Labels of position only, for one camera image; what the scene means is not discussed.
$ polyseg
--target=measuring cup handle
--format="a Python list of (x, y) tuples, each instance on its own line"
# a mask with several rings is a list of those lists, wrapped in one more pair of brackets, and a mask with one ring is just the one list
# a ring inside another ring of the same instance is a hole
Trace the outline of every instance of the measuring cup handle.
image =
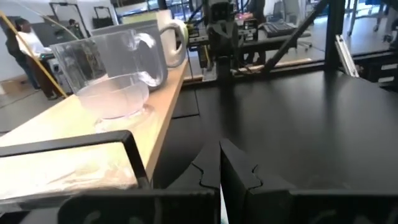
[(180, 41), (181, 41), (180, 47), (175, 52), (175, 55), (179, 55), (180, 56), (178, 61), (173, 63), (173, 64), (171, 64), (171, 65), (167, 65), (169, 68), (176, 68), (176, 67), (178, 67), (178, 66), (180, 66), (182, 64), (182, 62), (184, 61), (185, 56), (187, 54), (187, 48), (185, 47), (185, 46), (187, 46), (187, 41), (185, 40), (185, 37), (187, 35), (184, 35), (182, 33), (180, 26), (178, 24), (176, 24), (176, 23), (171, 23), (171, 24), (163, 27), (163, 29), (160, 30), (160, 34), (162, 35), (165, 31), (167, 31), (169, 29), (174, 30), (178, 34), (178, 36), (180, 37)]
[(160, 63), (156, 63), (160, 61), (159, 53), (156, 47), (156, 40), (151, 35), (145, 33), (136, 34), (134, 36), (134, 40), (136, 42), (136, 45), (138, 45), (139, 42), (143, 41), (148, 46), (151, 54), (154, 57), (154, 66), (157, 66), (156, 78), (152, 78), (147, 72), (143, 71), (138, 73), (140, 80), (151, 87), (157, 87), (163, 84), (164, 76), (161, 75), (162, 67)]

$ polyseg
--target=glass measuring cup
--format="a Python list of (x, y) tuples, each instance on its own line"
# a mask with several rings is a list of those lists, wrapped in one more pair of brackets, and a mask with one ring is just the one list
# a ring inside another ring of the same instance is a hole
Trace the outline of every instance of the glass measuring cup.
[(164, 79), (149, 34), (125, 30), (50, 47), (82, 107), (102, 120), (145, 114), (148, 86)]

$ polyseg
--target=white mug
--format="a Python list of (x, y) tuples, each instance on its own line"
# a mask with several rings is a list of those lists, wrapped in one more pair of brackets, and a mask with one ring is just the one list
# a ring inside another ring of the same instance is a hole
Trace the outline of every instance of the white mug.
[(163, 52), (166, 59), (166, 64), (169, 68), (175, 68), (179, 66), (185, 58), (186, 47), (182, 44), (176, 49), (176, 38), (175, 31), (169, 29), (170, 27), (178, 27), (183, 35), (182, 38), (185, 42), (188, 42), (188, 29), (185, 23), (178, 19), (172, 19), (172, 13), (170, 10), (160, 10), (156, 12), (146, 12), (141, 15), (134, 15), (131, 17), (123, 18), (123, 24), (142, 22), (156, 19), (157, 26), (160, 30), (160, 38), (162, 40)]

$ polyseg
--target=person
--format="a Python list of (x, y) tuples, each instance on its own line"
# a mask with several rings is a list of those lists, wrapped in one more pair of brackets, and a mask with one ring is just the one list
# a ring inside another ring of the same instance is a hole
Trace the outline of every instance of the person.
[[(51, 53), (51, 49), (43, 46), (43, 44), (41, 43), (39, 38), (32, 31), (29, 21), (27, 21), (25, 19), (18, 19), (15, 21), (15, 23), (16, 23), (16, 28), (18, 30), (18, 34), (25, 41), (25, 43), (29, 46), (33, 55), (30, 54), (27, 47), (24, 45), (24, 43), (18, 37), (17, 41), (18, 41), (19, 49), (21, 50), (22, 53), (24, 53), (25, 55), (28, 56), (27, 57), (28, 65), (33, 70), (33, 73), (34, 73), (44, 95), (49, 100), (57, 99), (58, 97), (61, 96), (61, 93), (53, 85), (53, 83), (49, 80), (49, 78), (46, 76), (46, 74), (40, 69), (40, 67), (36, 64), (35, 60), (33, 59), (33, 58), (39, 59), (41, 54)], [(45, 62), (43, 60), (40, 62), (47, 71), (50, 71), (49, 65), (47, 62)]]
[[(266, 0), (249, 0), (248, 4), (248, 12), (242, 15), (242, 18), (244, 20), (248, 19), (256, 19), (258, 24), (262, 24), (263, 22), (266, 21), (265, 15), (264, 15), (264, 10), (266, 6)], [(257, 52), (259, 54), (259, 58), (257, 59), (256, 62), (254, 62), (255, 65), (264, 65), (266, 63), (266, 52), (265, 51), (260, 51)], [(254, 52), (249, 53), (248, 57), (246, 58), (246, 63), (253, 63), (254, 59)]]
[(12, 31), (12, 29), (8, 28), (6, 30), (6, 37), (6, 47), (8, 53), (15, 58), (18, 65), (25, 71), (25, 74), (27, 75), (28, 80), (33, 88), (35, 90), (39, 90), (39, 84), (37, 84), (33, 71), (29, 68), (26, 55), (22, 53), (19, 49), (17, 37), (15, 36), (15, 33)]
[(79, 23), (74, 19), (70, 19), (68, 30), (70, 30), (77, 38), (84, 39), (83, 34), (81, 33)]

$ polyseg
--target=wooden board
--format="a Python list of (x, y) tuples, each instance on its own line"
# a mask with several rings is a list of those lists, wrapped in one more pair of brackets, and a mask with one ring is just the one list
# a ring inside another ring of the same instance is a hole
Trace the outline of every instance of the wooden board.
[[(312, 59), (310, 58), (304, 58), (304, 59), (298, 59), (298, 60), (293, 60), (293, 61), (288, 61), (288, 62), (278, 62), (275, 66), (275, 68), (277, 68), (278, 66), (284, 66), (284, 65), (298, 65), (300, 63), (305, 63), (305, 62), (311, 62)], [(252, 72), (258, 72), (260, 71), (262, 68), (264, 68), (264, 65), (255, 65), (255, 66), (249, 66), (249, 69)], [(239, 68), (240, 72), (248, 72), (246, 68)]]
[[(185, 61), (178, 68), (169, 71), (167, 83), (150, 94), (146, 104), (154, 112), (149, 118), (133, 128), (120, 128), (133, 133), (150, 179), (182, 86), (183, 75), (188, 68), (187, 64)], [(79, 99), (72, 95), (2, 136), (0, 146), (93, 134), (95, 123), (96, 118), (85, 111)], [(127, 187), (136, 183), (127, 155), (122, 145), (116, 143), (6, 157), (0, 159), (0, 170), (1, 180), (12, 180), (6, 181), (9, 184), (0, 186), (0, 199), (60, 189)], [(47, 185), (40, 183), (49, 180), (52, 181)]]

